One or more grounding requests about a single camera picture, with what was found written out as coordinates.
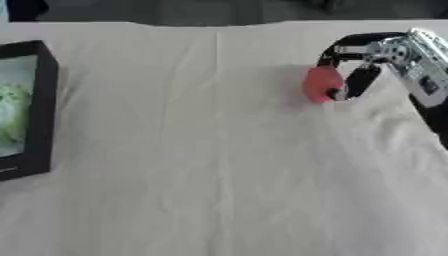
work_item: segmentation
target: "red ball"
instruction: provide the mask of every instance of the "red ball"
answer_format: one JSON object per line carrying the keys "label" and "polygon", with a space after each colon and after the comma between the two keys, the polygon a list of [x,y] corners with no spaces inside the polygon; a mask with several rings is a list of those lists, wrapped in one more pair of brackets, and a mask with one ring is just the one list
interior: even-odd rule
{"label": "red ball", "polygon": [[331,88],[341,88],[344,79],[341,74],[331,66],[319,66],[308,71],[302,83],[303,92],[314,103],[322,104],[332,100],[326,95]]}

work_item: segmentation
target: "green image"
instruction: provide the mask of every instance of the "green image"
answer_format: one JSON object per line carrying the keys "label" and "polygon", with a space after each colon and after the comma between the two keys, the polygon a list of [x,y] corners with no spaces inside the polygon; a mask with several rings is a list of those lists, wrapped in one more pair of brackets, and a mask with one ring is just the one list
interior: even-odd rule
{"label": "green image", "polygon": [[36,60],[0,60],[0,157],[24,150]]}

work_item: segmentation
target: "black box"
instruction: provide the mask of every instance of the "black box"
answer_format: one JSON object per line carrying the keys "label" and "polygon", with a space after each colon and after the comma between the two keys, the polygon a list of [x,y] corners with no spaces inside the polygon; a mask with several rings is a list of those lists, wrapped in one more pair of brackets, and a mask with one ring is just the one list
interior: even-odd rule
{"label": "black box", "polygon": [[58,70],[42,41],[0,46],[0,181],[50,171]]}

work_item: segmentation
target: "white tablecloth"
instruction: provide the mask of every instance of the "white tablecloth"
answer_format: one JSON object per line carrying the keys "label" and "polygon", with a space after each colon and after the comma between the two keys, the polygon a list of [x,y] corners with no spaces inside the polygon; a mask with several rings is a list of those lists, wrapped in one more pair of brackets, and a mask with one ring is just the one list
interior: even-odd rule
{"label": "white tablecloth", "polygon": [[0,184],[3,256],[446,256],[448,155],[384,72],[313,105],[300,81],[360,32],[11,24],[59,60],[53,171]]}

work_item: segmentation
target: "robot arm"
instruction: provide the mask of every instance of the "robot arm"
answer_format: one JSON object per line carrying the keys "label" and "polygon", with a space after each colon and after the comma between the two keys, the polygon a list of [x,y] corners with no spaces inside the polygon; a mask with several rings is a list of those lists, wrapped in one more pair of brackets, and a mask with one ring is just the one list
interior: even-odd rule
{"label": "robot arm", "polygon": [[361,60],[341,88],[330,88],[332,100],[361,96],[387,66],[410,92],[419,114],[448,149],[448,43],[431,31],[373,33],[344,37],[321,55],[317,66],[337,68]]}

